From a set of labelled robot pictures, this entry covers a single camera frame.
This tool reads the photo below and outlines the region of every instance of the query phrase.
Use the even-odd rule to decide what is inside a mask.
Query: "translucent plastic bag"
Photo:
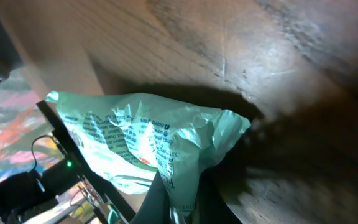
[[[127,194],[146,192],[157,169],[180,215],[195,206],[198,179],[222,161],[248,119],[157,95],[87,96],[53,91],[47,101],[85,160]]]

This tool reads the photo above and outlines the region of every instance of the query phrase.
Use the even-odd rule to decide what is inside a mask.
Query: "wood grain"
[[[260,120],[214,170],[243,222],[358,223],[358,1],[0,0],[0,20],[49,90]]]

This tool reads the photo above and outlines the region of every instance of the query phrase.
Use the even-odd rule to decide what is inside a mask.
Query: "black cable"
[[[85,208],[84,208],[84,206],[82,206],[82,205],[80,205],[80,204],[72,204],[72,202],[73,202],[73,199],[75,198],[75,196],[79,193],[81,191],[81,189],[79,189],[79,190],[77,190],[77,192],[75,192],[75,194],[73,195],[73,197],[71,198],[71,200],[70,200],[70,202],[68,203],[70,206],[77,206],[78,208],[79,207],[81,207],[82,208],[82,210],[85,212]]]
[[[92,206],[92,207],[96,207],[96,205],[94,204],[94,202],[91,202],[91,200],[86,196],[88,193],[86,192],[86,190],[80,186],[78,186],[78,188],[81,190],[81,194],[82,196],[84,196],[85,200],[88,201],[88,203]]]
[[[56,145],[58,145],[57,142],[55,141],[55,139],[52,136],[48,135],[48,134],[44,134],[44,135],[41,135],[41,136],[35,138],[34,141],[32,141],[32,144],[31,144],[31,154],[32,154],[32,157],[34,158],[34,167],[30,170],[30,172],[34,171],[35,168],[37,168],[37,158],[35,158],[35,155],[34,155],[34,144],[35,144],[36,141],[38,141],[39,139],[42,139],[42,138],[50,138],[50,139],[52,139],[52,141]]]

